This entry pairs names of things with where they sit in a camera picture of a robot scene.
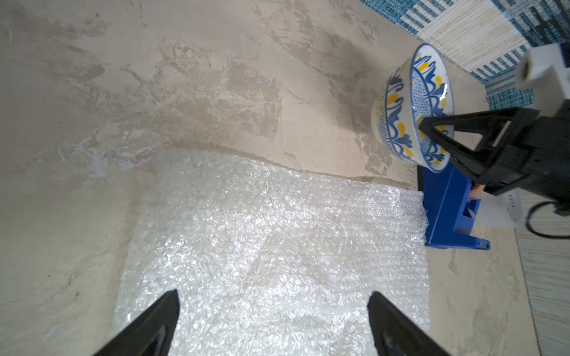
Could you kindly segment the blue tape dispenser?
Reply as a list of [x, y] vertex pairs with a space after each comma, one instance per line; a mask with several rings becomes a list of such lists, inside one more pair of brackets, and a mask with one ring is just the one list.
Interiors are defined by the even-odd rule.
[[472, 181], [455, 166], [441, 173], [420, 167], [419, 189], [428, 218], [425, 244], [435, 249], [473, 249], [488, 251], [491, 243], [471, 235], [480, 201], [469, 194]]

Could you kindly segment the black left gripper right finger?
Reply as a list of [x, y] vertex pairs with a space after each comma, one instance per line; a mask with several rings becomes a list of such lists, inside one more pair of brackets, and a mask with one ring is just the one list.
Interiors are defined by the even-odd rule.
[[374, 291], [367, 308], [378, 355], [450, 355], [382, 293]]

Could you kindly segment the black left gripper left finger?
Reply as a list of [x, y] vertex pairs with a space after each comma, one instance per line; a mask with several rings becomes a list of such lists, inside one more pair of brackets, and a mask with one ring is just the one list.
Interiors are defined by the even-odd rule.
[[167, 355], [179, 315], [178, 291], [173, 289], [163, 294], [95, 355]]

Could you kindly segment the clear bubble wrap sheet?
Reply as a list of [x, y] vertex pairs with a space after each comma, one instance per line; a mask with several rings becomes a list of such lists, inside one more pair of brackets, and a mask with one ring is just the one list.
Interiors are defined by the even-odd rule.
[[114, 332], [172, 289], [172, 355], [374, 355], [375, 291], [429, 330], [420, 192], [209, 151], [151, 164]]

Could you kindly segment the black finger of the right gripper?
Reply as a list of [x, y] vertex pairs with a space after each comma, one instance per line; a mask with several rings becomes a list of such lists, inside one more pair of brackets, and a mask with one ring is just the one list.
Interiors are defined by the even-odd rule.
[[[528, 158], [522, 137], [538, 118], [531, 108], [507, 108], [471, 114], [429, 117], [420, 131], [451, 155], [451, 162], [467, 178], [521, 178], [521, 166]], [[451, 126], [457, 133], [479, 134], [475, 148], [442, 133], [439, 126]]]

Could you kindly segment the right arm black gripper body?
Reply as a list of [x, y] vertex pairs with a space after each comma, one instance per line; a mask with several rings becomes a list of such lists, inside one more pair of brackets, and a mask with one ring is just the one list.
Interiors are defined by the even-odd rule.
[[569, 101], [556, 113], [509, 108], [479, 114], [485, 124], [475, 150], [482, 171], [475, 181], [499, 195], [513, 188], [569, 199]]

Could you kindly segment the blue yellow patterned bowl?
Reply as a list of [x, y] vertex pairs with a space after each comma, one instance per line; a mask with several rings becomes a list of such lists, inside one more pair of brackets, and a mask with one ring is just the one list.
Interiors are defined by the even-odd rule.
[[395, 157], [433, 173], [443, 171], [450, 154], [420, 131], [427, 117], [455, 114], [451, 79], [437, 49], [421, 44], [387, 80], [371, 109], [375, 138]]

